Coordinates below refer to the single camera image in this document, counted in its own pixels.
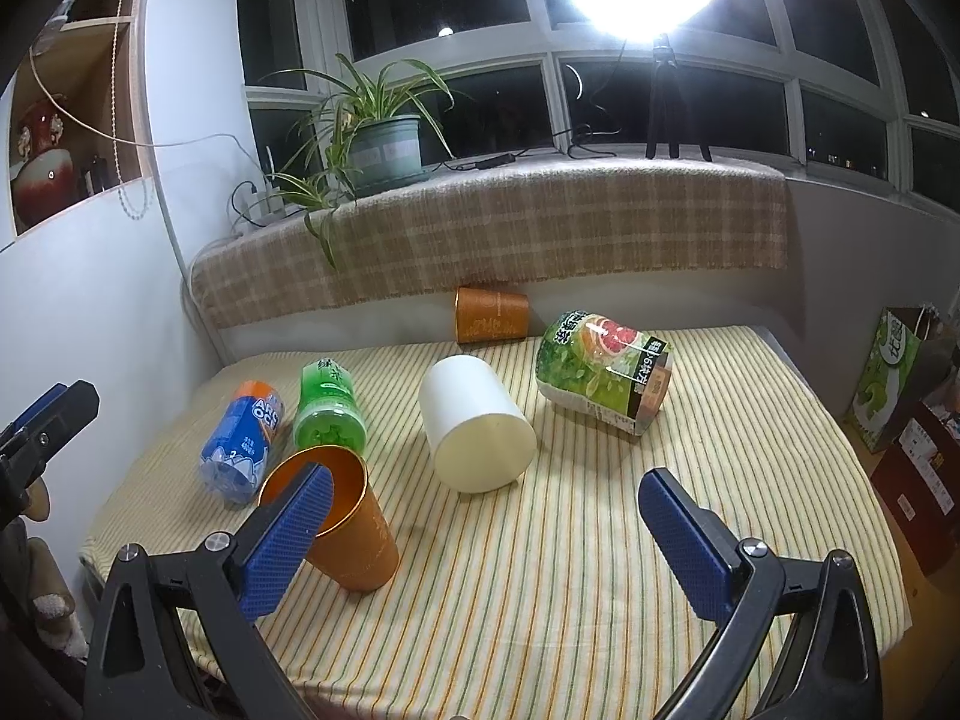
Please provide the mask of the orange patterned paper cup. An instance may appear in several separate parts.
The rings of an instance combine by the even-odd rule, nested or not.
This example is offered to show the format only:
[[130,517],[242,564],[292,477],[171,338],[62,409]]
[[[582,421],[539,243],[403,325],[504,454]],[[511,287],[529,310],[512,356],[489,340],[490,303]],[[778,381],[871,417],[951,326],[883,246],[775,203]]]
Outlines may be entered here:
[[348,592],[381,589],[397,571],[397,546],[377,504],[363,458],[353,450],[318,445],[295,452],[268,473],[260,504],[278,497],[309,463],[325,466],[332,473],[334,497],[306,559]]

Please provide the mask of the white plastic cup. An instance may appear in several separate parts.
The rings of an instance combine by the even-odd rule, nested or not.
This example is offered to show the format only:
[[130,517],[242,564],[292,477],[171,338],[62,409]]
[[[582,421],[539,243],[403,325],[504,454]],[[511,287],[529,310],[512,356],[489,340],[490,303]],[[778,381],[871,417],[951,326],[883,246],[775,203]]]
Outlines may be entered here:
[[421,421],[441,483],[483,494],[517,481],[537,455],[537,434],[487,361],[435,362],[418,392]]

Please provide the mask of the blue orange-capped bottle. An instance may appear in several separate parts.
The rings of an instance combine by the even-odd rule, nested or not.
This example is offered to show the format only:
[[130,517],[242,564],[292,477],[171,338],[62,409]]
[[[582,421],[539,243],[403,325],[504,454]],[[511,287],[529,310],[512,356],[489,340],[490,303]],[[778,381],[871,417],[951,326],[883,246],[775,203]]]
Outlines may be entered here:
[[231,505],[247,505],[259,492],[285,416],[270,383],[241,383],[199,457],[206,487]]

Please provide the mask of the green plastic bottle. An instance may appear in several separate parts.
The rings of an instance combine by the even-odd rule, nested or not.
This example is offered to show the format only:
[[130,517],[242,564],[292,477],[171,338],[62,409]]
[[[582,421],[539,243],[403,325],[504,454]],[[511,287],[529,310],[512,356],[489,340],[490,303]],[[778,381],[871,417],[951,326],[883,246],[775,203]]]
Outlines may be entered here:
[[298,450],[340,445],[356,455],[366,449],[366,424],[356,403],[350,372],[332,358],[320,358],[301,369],[299,405],[293,421]]

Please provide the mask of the striped yellow mattress cover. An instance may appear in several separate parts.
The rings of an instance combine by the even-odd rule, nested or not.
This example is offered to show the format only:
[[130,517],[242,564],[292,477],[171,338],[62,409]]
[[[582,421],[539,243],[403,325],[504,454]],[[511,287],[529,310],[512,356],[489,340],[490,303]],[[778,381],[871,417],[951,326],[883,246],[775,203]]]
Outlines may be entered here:
[[517,483],[477,497],[434,474],[418,406],[454,344],[342,353],[398,567],[367,595],[301,567],[259,624],[286,678],[332,717],[651,717],[711,632],[638,514],[652,466],[775,553],[851,553],[878,648],[895,647],[911,624],[895,541],[822,401],[753,328],[669,343],[669,394],[640,437],[545,400],[534,341],[483,348],[539,452]]

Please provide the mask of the green grapefruit tea container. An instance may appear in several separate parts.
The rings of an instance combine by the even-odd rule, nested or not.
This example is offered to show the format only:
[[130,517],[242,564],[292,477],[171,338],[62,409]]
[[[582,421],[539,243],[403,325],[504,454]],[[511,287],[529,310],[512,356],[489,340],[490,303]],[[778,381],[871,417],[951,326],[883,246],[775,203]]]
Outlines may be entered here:
[[672,344],[658,335],[571,310],[545,330],[535,380],[553,405],[640,436],[669,392],[673,357]]

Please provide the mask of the dark red cardboard box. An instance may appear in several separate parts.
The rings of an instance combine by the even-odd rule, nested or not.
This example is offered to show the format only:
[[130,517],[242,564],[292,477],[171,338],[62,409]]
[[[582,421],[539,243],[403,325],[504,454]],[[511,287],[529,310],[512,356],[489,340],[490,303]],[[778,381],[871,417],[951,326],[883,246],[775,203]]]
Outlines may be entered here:
[[958,415],[914,408],[871,476],[924,575],[958,553]]

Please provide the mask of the red white ceramic jar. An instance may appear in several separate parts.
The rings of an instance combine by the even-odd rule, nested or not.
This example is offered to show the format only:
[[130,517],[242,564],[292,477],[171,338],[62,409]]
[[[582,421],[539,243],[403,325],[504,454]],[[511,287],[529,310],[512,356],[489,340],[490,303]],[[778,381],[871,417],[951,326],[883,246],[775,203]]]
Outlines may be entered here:
[[11,183],[11,195],[14,213],[24,227],[34,227],[78,200],[75,164],[62,145],[65,124],[55,103],[57,99],[32,103],[16,127],[21,167]]

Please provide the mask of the plaid brown blanket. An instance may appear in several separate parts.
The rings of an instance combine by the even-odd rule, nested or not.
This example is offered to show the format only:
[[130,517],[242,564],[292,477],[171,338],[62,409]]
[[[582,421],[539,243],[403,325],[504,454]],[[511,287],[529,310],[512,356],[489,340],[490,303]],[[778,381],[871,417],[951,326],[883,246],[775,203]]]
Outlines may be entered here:
[[457,172],[245,234],[199,255],[218,328],[459,286],[608,273],[782,270],[789,190],[743,161],[532,161]]

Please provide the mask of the potted spider plant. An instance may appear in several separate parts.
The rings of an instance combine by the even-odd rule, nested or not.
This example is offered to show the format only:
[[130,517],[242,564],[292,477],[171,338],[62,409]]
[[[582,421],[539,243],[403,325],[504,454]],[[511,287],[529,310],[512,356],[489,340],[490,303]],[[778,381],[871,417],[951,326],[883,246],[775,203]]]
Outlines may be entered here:
[[402,188],[425,177],[420,130],[427,127],[441,145],[443,127],[425,104],[428,96],[455,108],[448,80],[413,57],[392,60],[371,76],[347,55],[337,57],[343,78],[306,67],[282,68],[281,76],[312,76],[327,93],[302,117],[308,143],[268,174],[278,195],[304,211],[304,227],[319,242],[327,265],[336,266],[332,216],[345,203]]

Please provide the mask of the black tripod stand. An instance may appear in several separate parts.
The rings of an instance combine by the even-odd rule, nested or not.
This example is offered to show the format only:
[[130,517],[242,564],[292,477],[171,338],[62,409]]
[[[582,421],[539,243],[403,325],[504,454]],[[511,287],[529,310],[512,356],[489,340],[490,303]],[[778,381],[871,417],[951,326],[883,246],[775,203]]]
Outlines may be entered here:
[[654,160],[659,143],[667,145],[671,160],[680,158],[680,145],[688,135],[697,145],[701,159],[713,161],[708,142],[701,136],[697,121],[686,104],[680,82],[680,68],[669,37],[663,34],[652,43],[651,94],[649,94],[649,117],[647,117],[646,151],[644,156]]

